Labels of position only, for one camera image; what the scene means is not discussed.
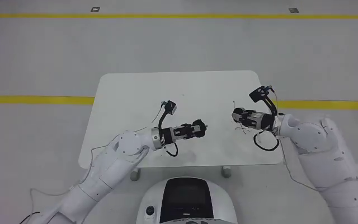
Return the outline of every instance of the black screen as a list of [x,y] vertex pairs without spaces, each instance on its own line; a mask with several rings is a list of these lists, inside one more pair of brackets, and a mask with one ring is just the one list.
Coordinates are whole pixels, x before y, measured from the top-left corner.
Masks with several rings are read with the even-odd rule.
[[167,181],[159,223],[179,218],[214,218],[205,180],[174,178]]

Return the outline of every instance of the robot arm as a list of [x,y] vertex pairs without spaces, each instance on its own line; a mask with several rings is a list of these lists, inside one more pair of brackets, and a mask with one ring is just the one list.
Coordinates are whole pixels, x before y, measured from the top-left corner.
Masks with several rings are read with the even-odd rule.
[[[254,92],[265,98],[268,92],[264,89],[262,86]],[[246,127],[290,138],[306,176],[326,201],[336,223],[358,223],[356,164],[336,124],[327,117],[300,121],[291,114],[274,114],[236,108],[232,117]]]
[[[166,105],[166,114],[173,114],[175,104]],[[32,223],[83,223],[92,208],[131,172],[150,150],[165,148],[178,139],[202,137],[206,126],[201,120],[175,128],[152,128],[144,134],[126,132],[113,141],[91,162],[88,175],[53,208],[42,213]]]

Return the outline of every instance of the white table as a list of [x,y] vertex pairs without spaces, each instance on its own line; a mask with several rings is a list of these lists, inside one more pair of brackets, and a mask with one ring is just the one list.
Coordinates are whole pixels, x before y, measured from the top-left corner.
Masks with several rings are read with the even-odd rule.
[[[98,85],[78,162],[88,168],[91,149],[106,145],[119,133],[156,127],[160,115],[149,124],[161,101],[171,100],[177,110],[165,118],[162,127],[201,119],[208,126],[206,135],[178,141],[177,157],[165,150],[151,151],[138,167],[277,164],[282,161],[281,147],[273,152],[259,149],[252,139],[258,131],[244,134],[231,119],[234,101],[236,107],[269,112],[262,101],[255,104],[248,96],[260,85],[252,71],[106,74]],[[260,139],[266,148],[276,144],[270,133]],[[174,146],[167,149],[175,152]],[[100,151],[95,150],[94,157]]]

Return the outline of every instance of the yellow stripe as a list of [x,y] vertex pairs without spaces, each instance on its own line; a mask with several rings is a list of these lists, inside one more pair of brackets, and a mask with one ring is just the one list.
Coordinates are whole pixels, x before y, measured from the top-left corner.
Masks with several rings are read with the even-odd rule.
[[0,104],[92,105],[94,97],[85,96],[0,96]]
[[358,101],[279,100],[278,106],[286,109],[358,110]]
[[50,14],[50,13],[0,13],[0,18],[242,18],[284,20],[357,20],[358,15],[340,14]]
[[[86,96],[0,96],[0,104],[92,105],[94,100]],[[358,101],[279,100],[279,108],[358,110]]]

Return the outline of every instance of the gray floor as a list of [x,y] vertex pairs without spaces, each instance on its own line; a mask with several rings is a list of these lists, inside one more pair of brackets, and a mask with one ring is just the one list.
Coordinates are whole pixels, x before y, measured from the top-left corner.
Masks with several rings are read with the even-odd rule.
[[[354,14],[351,0],[13,0],[1,13],[300,13]],[[106,73],[255,71],[279,99],[357,100],[356,20],[93,20],[0,18],[0,95],[94,96]],[[29,188],[62,192],[84,173],[78,165],[90,106],[0,105],[0,220],[30,212]],[[329,113],[358,158],[357,111],[282,110],[303,117]],[[309,184],[290,142],[293,176]],[[316,192],[290,180],[283,164],[233,168],[144,169],[102,200],[86,223],[134,223],[154,183],[198,176],[224,187],[240,223],[333,223]],[[58,201],[35,193],[35,210]]]

